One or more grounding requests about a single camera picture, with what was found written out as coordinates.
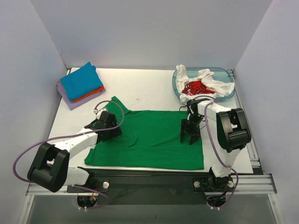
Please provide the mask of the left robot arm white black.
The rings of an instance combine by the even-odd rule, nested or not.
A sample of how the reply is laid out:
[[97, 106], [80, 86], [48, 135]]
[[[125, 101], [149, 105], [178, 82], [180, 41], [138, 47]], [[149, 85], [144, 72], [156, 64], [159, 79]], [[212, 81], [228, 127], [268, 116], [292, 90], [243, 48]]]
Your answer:
[[63, 186], [78, 185], [83, 192], [94, 188], [90, 172], [70, 167], [69, 161], [88, 147], [105, 142], [122, 134], [116, 115], [103, 110], [90, 124], [67, 140], [42, 143], [29, 168], [27, 178], [41, 187], [57, 192]]

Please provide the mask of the green t shirt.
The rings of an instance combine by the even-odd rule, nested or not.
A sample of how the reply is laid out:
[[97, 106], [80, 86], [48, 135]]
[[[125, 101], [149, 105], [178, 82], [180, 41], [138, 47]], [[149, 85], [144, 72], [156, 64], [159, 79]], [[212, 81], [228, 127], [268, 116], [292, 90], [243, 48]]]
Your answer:
[[84, 163], [97, 167], [160, 168], [203, 170], [202, 141], [189, 145], [190, 136], [180, 141], [181, 120], [178, 111], [131, 111], [117, 98], [106, 105], [123, 121], [122, 134], [100, 142], [89, 150]]

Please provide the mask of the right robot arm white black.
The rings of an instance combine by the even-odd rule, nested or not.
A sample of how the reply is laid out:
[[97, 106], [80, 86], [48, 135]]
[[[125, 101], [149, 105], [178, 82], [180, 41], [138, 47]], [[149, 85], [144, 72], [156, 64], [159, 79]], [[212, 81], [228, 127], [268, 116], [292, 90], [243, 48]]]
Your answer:
[[189, 145], [201, 139], [200, 123], [206, 123], [207, 134], [217, 162], [211, 167], [212, 176], [207, 178], [207, 186], [218, 190], [233, 170], [233, 164], [243, 148], [251, 142], [251, 132], [242, 108], [223, 107], [212, 98], [189, 100], [185, 108], [187, 118], [181, 120], [180, 142], [185, 135], [190, 136]]

